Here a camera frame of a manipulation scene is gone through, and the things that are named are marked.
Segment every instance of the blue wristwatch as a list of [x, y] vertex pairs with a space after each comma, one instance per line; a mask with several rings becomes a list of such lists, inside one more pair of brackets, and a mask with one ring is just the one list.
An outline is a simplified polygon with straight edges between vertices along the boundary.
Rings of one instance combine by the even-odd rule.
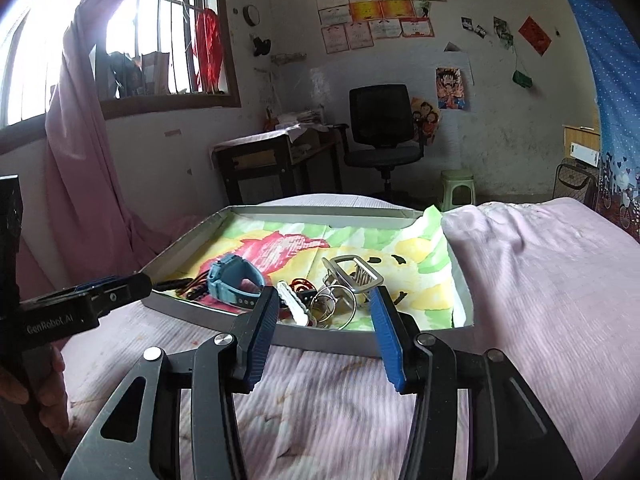
[[240, 290], [242, 280], [249, 280], [260, 290], [264, 288], [264, 276], [254, 264], [237, 254], [225, 254], [211, 264], [207, 275], [207, 288], [212, 298], [240, 308], [253, 308], [260, 293]]

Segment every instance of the red bag hanging in window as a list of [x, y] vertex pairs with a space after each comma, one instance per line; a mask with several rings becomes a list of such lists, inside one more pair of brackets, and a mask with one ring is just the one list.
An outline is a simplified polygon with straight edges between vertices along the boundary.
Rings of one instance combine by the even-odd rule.
[[211, 9], [196, 12], [196, 42], [193, 49], [200, 71], [198, 85], [203, 92], [218, 92], [224, 52], [220, 37], [220, 19]]

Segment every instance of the office chair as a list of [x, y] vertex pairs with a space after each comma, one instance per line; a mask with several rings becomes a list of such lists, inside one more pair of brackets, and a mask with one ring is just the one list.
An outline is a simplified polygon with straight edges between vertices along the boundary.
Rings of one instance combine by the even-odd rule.
[[347, 141], [346, 124], [340, 134], [344, 147], [344, 163], [352, 168], [376, 168], [385, 181], [385, 190], [375, 193], [397, 205], [411, 202], [406, 192], [392, 191], [391, 171], [396, 166], [417, 162], [424, 156], [422, 130], [418, 146], [398, 146], [414, 138], [414, 116], [405, 85], [376, 85], [354, 88], [349, 92], [353, 140], [369, 144], [373, 150], [352, 152]]

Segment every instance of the wooden cabinet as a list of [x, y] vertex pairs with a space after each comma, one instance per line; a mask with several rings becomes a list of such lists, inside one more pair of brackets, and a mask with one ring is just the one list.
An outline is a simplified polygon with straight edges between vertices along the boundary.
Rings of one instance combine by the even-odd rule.
[[575, 142], [592, 150], [600, 151], [600, 134], [591, 128], [564, 126], [564, 156], [571, 156], [571, 143]]

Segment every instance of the pink bedsheet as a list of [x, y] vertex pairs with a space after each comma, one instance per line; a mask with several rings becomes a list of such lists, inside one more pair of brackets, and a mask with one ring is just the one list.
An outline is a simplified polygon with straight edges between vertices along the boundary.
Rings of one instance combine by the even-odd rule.
[[[348, 196], [280, 202], [389, 206]], [[640, 412], [640, 246], [571, 199], [466, 206], [446, 213], [443, 227], [474, 300], [475, 326], [464, 346], [507, 353], [584, 478], [593, 479]], [[182, 351], [212, 334], [134, 303], [72, 338], [63, 351], [68, 441], [77, 443], [145, 348]], [[191, 478], [188, 400], [180, 425], [183, 478]], [[395, 393], [379, 360], [271, 348], [254, 392], [236, 396], [249, 478], [396, 478], [414, 401]], [[462, 398], [459, 412], [463, 434]], [[638, 454], [636, 441], [626, 453]], [[464, 478], [465, 462], [459, 446], [455, 478]], [[628, 456], [617, 458], [600, 478], [617, 478], [614, 469], [627, 463]]]

